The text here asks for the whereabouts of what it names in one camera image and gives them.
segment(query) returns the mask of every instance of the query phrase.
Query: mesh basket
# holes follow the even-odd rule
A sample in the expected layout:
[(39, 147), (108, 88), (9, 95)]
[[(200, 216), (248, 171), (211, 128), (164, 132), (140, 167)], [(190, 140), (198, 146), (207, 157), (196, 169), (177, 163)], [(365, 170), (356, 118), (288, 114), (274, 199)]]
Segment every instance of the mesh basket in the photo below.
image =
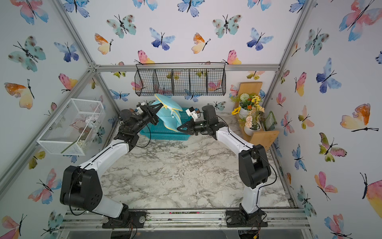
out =
[(104, 117), (101, 102), (70, 99), (37, 142), (51, 154), (85, 155)]
[[(180, 116), (180, 120), (181, 120), (182, 124), (184, 124), (185, 122), (187, 122), (191, 119), (191, 116), (188, 116), (186, 113), (186, 110), (188, 108), (182, 108), (182, 109), (183, 109), (183, 111), (179, 111), (179, 116)], [(188, 138), (190, 137), (190, 135), (169, 130), (168, 128), (166, 128), (164, 126), (163, 121), (161, 119), (159, 119), (159, 122), (157, 125), (153, 125), (152, 123), (149, 123), (147, 125), (147, 127), (150, 128), (152, 140), (182, 140), (182, 141), (185, 141), (185, 140), (188, 140)], [(150, 138), (150, 132), (149, 132), (149, 129), (147, 127), (144, 127), (141, 130), (141, 134)]]
[(210, 68), (165, 68), (155, 69), (155, 65), (137, 64), (135, 93), (138, 96), (223, 96), (226, 91), (225, 64), (211, 65)]

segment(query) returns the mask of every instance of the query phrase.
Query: blue plastic basket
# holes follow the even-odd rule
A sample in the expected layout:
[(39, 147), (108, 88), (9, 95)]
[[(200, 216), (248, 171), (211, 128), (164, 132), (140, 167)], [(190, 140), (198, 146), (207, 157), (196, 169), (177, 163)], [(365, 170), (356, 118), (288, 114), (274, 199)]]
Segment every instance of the blue plastic basket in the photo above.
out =
[[(188, 108), (182, 108), (182, 109), (183, 109), (183, 111), (179, 111), (179, 116), (180, 116), (180, 120), (181, 120), (182, 124), (184, 124), (185, 122), (189, 121), (191, 119), (191, 117), (188, 116), (186, 113), (186, 110)], [(168, 128), (166, 128), (164, 126), (163, 121), (161, 119), (159, 119), (159, 122), (157, 125), (153, 125), (152, 123), (149, 123), (147, 126), (150, 128), (152, 140), (182, 140), (182, 141), (185, 141), (185, 140), (188, 140), (188, 138), (190, 137), (190, 135), (169, 130)], [(149, 129), (147, 127), (144, 127), (141, 130), (141, 134), (150, 138), (150, 132), (149, 132)]]

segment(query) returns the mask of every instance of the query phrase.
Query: yellow flower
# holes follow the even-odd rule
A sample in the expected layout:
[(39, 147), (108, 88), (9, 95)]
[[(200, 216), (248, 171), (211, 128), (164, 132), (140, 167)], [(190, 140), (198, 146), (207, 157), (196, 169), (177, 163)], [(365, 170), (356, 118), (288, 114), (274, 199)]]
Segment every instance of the yellow flower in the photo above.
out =
[(240, 112), (241, 106), (237, 107), (232, 111), (232, 115), (238, 114)]

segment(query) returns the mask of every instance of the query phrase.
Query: marble countertop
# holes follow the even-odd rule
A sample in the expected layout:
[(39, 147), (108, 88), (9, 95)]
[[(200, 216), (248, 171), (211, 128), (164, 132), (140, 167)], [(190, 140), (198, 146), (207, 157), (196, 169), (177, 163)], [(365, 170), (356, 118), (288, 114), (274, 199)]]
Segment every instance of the marble countertop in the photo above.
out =
[[(240, 135), (237, 120), (220, 113)], [(140, 135), (137, 145), (146, 145)], [(269, 163), (275, 168), (272, 155)], [(275, 174), (268, 178), (273, 182)], [(105, 195), (129, 208), (227, 208), (238, 207), (243, 188), (237, 156), (208, 135), (187, 141), (151, 140), (118, 159), (101, 177)], [(289, 206), (279, 180), (263, 188), (260, 206)]]

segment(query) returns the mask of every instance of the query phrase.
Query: white wire basket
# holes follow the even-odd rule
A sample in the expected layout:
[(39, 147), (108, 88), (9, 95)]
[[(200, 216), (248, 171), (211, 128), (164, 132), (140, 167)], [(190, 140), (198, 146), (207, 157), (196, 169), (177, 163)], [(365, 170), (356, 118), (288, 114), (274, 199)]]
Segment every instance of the white wire basket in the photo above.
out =
[(104, 118), (100, 101), (70, 99), (37, 142), (51, 154), (85, 155)]

